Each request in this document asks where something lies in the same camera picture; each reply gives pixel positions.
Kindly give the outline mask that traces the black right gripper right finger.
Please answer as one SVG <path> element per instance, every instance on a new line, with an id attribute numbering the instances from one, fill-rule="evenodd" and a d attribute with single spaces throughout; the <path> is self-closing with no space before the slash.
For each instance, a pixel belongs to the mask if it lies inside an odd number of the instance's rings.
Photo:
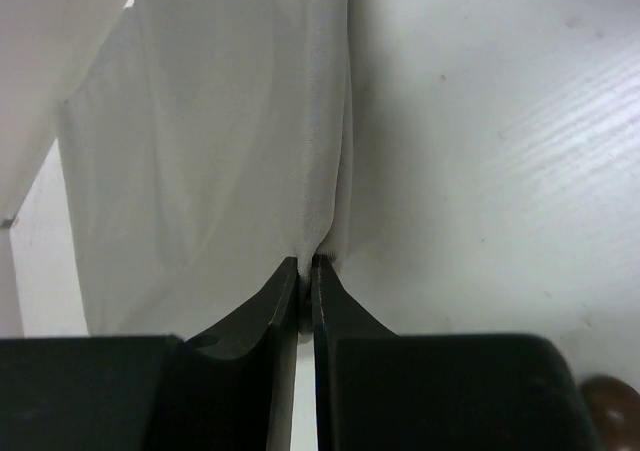
<path id="1" fill-rule="evenodd" d="M 311 311 L 319 448 L 390 448 L 385 388 L 399 381 L 398 337 L 346 291 L 327 256 L 313 258 Z"/>

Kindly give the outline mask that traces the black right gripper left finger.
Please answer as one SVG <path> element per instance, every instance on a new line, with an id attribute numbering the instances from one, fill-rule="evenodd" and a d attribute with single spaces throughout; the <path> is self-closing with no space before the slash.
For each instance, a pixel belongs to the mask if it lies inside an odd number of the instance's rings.
<path id="1" fill-rule="evenodd" d="M 287 450 L 298 345 L 297 261 L 178 344 L 164 378 L 167 450 Z"/>

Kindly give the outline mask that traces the grey cloth napkin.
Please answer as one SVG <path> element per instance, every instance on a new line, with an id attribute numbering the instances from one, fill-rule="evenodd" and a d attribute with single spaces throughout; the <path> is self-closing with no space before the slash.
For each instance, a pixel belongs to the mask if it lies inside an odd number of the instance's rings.
<path id="1" fill-rule="evenodd" d="M 348 0 L 134 0 L 62 104 L 88 330 L 193 335 L 286 257 L 341 258 Z"/>

